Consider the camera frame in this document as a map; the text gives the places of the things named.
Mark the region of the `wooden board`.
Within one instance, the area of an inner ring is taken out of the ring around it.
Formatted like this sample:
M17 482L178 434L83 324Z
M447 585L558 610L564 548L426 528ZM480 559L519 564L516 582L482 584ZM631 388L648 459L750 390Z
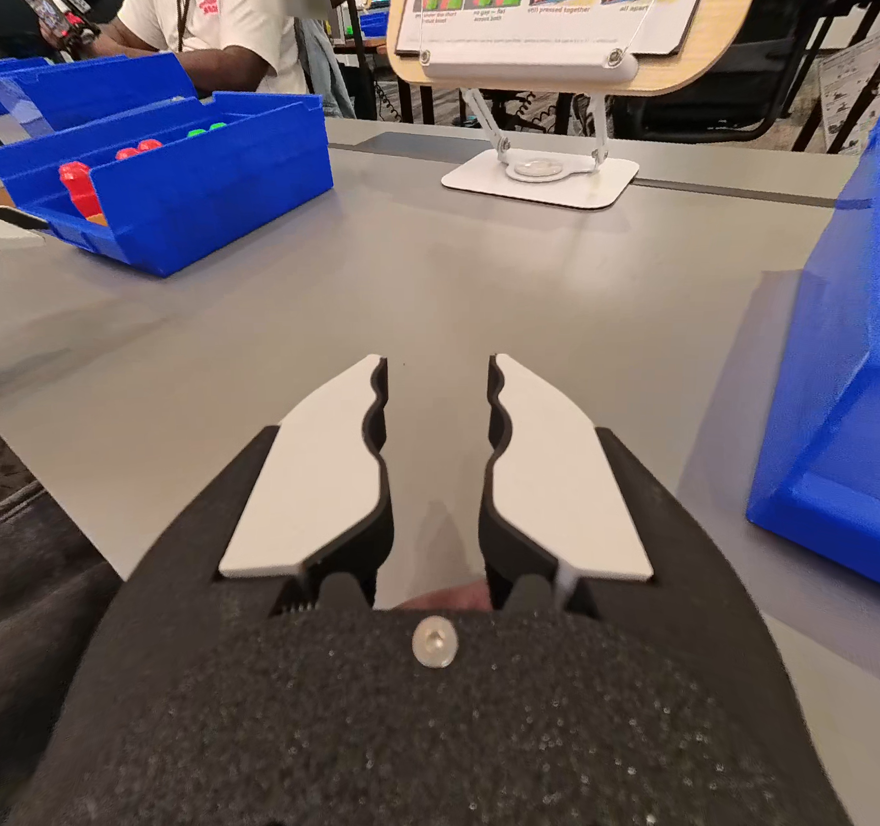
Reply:
M412 54L397 51L406 0L391 0L386 36L390 64L397 76L410 84L426 84L442 88L478 87L534 91L542 93L598 93L600 85L539 80L528 74L522 80L491 84L488 81L433 80L419 61L420 50ZM674 92L705 74L731 46L742 27L752 0L699 0L685 39L676 53L670 55L635 55L639 69L630 81L611 82L604 94L623 96L655 96Z

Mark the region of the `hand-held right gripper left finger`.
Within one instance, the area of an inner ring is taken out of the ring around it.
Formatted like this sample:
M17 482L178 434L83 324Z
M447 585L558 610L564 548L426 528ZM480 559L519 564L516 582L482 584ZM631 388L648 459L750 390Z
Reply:
M226 580L288 578L315 602L349 574L373 606L393 545L385 445L388 364L371 354L286 414L218 564Z

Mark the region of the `pile of toy blocks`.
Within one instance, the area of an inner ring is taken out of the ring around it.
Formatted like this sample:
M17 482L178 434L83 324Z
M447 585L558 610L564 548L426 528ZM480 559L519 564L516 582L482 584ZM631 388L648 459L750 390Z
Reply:
M115 160L132 159L148 151L161 149L164 145L155 137L145 138L137 145L117 150ZM91 224L107 227L104 209L94 187L92 168L81 161L70 161L59 166L58 175L79 214Z

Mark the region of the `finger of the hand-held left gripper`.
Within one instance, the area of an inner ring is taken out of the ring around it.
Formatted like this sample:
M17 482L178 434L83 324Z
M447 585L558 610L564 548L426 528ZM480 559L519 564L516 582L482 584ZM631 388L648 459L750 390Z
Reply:
M44 246L49 223L12 206L1 207L1 246Z

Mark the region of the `printed floor sign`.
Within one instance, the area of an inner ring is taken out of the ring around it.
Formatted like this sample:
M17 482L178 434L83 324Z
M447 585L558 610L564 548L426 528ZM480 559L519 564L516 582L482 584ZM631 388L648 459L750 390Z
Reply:
M821 125L826 152L840 133L856 100L870 81L879 63L879 34L821 58L819 61L819 93ZM850 130L841 153L860 156L868 142L879 114L878 95L874 95L865 112Z

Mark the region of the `grey desk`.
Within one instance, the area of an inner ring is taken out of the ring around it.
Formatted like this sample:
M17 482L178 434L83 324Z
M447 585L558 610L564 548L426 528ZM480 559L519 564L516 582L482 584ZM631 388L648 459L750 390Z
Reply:
M262 427L389 363L378 605L476 577L488 358L612 429L711 535L775 637L830 778L878 824L878 585L748 524L800 270L853 157L614 142L579 213L441 186L474 131L327 122L335 187L165 280L2 242L2 437L123 577Z

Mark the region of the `blue denim jacket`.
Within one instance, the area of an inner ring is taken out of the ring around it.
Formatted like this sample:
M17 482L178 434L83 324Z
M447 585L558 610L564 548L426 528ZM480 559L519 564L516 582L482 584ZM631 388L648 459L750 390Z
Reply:
M299 62L310 91L320 97L324 116L355 119L356 111L325 24L294 19Z

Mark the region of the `black office chair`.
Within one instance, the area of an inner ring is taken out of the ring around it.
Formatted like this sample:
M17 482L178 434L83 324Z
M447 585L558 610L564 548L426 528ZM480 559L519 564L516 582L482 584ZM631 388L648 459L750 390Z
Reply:
M781 116L810 37L736 43L709 71L674 92L615 96L612 134L685 144L756 140Z

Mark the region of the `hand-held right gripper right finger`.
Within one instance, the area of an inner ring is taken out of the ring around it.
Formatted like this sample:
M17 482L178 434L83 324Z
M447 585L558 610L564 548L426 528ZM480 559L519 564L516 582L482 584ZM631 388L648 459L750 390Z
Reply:
M647 583L646 547L593 421L506 353L490 356L478 544L496 608L518 580L564 608L583 580Z

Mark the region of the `person's dark clothing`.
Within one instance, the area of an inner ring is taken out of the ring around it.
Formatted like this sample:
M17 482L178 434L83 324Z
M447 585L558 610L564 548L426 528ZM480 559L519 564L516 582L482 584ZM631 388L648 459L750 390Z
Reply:
M47 747L116 570L1 442L1 810Z

